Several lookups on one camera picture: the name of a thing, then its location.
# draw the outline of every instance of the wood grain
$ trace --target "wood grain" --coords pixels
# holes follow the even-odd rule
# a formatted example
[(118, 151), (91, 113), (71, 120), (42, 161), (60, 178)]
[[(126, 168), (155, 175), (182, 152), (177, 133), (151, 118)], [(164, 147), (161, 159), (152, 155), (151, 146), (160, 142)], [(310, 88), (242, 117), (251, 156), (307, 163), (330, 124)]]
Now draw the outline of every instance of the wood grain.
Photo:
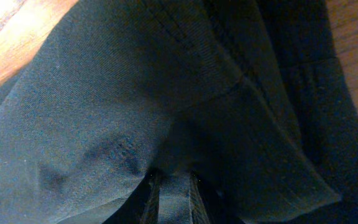
[[(0, 0), (0, 84), (31, 61), (77, 0)], [(327, 0), (334, 43), (358, 112), (358, 0)]]

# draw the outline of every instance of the garment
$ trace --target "garment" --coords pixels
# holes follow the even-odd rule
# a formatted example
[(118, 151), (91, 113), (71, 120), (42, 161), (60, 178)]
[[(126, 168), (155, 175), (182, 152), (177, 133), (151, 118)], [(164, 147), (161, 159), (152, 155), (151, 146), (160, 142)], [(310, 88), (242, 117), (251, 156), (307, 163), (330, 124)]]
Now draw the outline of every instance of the garment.
[(79, 1), (0, 99), (0, 223), (102, 223), (151, 167), (159, 223), (191, 170), (244, 222), (358, 221), (322, 1)]

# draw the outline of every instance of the wooden table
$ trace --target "wooden table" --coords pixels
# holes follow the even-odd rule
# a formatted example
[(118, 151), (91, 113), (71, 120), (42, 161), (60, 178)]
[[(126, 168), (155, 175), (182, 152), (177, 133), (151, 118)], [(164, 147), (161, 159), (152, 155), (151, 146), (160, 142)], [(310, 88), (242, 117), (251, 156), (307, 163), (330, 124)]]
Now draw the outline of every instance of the wooden table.
[[(0, 0), (0, 85), (29, 63), (77, 0)], [(358, 112), (358, 0), (327, 0), (337, 55)]]

